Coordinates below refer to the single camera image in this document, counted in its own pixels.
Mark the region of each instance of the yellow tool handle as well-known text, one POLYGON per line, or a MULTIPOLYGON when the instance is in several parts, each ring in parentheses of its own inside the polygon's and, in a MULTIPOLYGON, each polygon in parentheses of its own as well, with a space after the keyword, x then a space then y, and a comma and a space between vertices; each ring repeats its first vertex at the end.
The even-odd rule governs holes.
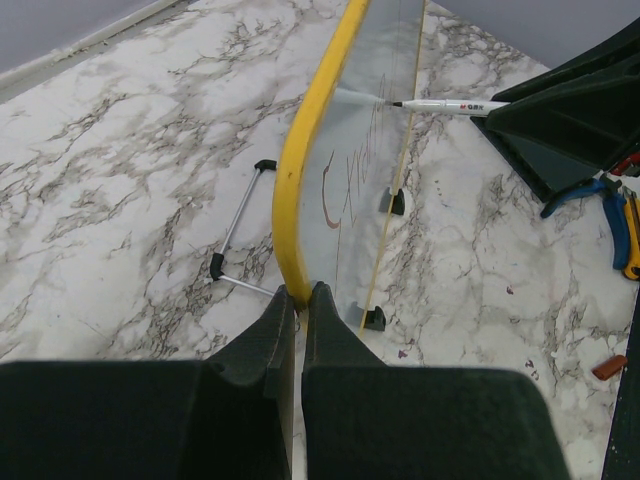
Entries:
POLYGON ((633 219, 633 210, 631 209, 631 202, 636 203, 637 211, 640 212, 640 202, 638 199, 627 198, 627 203, 624 205, 624 216, 627 219, 629 225, 629 234, 631 236, 631 254, 629 255, 629 262, 622 271, 622 274, 629 280, 640 280, 640 245, 638 244, 638 232, 636 230, 636 222, 633 219))

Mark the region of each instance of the orange object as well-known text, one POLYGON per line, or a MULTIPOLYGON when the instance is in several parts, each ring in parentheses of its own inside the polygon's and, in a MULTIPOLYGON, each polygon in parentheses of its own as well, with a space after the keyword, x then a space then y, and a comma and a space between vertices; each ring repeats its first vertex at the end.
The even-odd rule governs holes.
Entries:
POLYGON ((627 364, 627 357, 616 355, 591 370, 599 380, 609 380, 627 364))

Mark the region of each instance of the gray wall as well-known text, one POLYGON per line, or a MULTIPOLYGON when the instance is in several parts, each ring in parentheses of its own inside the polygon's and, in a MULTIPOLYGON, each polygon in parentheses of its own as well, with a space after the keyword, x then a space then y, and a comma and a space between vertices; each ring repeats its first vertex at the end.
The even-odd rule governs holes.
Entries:
POLYGON ((548 67, 640 17, 640 0, 436 0, 548 67))
POLYGON ((155 0, 0 0, 0 73, 66 47, 155 0))

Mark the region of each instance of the aluminum rod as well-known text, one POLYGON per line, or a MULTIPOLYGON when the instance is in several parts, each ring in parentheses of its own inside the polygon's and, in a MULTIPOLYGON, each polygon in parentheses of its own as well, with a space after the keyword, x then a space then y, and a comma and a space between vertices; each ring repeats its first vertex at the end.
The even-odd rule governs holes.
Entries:
POLYGON ((238 220, 240 220, 240 215, 242 215, 242 211, 244 210, 244 207, 247 204, 247 200, 249 200, 249 197, 251 196, 251 192, 253 191, 253 187, 255 187, 256 181, 258 180, 259 176, 260 176, 260 170, 256 169, 256 171, 253 174, 253 178, 251 179, 251 183, 249 184, 249 188, 247 188, 247 191, 244 193, 244 197, 242 197, 242 202, 240 202, 240 206, 236 211, 236 215, 235 217, 233 217, 233 221, 231 222, 231 226, 229 227, 229 231, 227 232, 227 237, 224 239, 224 242, 222 243, 222 247, 220 248, 220 253, 222 255, 224 255, 224 252, 226 252, 227 248, 229 247, 229 242, 231 241, 231 235, 233 235, 233 231, 236 229, 236 225, 238 225, 238 220))
POLYGON ((228 277, 227 275, 220 275, 219 280, 225 280, 239 287, 248 288, 249 290, 253 290, 254 292, 262 293, 263 295, 268 295, 269 297, 273 297, 275 295, 274 292, 270 292, 269 290, 265 290, 264 288, 256 287, 255 285, 251 285, 249 283, 243 282, 242 280, 236 280, 235 278, 228 277))

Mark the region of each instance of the black plastic clip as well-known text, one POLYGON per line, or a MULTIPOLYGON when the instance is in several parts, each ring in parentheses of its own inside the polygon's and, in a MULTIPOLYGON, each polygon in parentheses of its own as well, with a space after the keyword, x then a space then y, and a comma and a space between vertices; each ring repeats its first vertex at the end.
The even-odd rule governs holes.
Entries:
POLYGON ((275 172, 277 167, 278 162, 275 160, 267 160, 266 158, 264 160, 260 160, 253 166, 256 170, 260 170, 260 173, 264 173, 265 170, 272 170, 275 172))
POLYGON ((224 262, 224 255, 222 253, 214 253, 211 258, 211 265, 209 266, 209 273, 213 281, 220 280, 220 277, 224 275, 222 271, 222 263, 224 262))

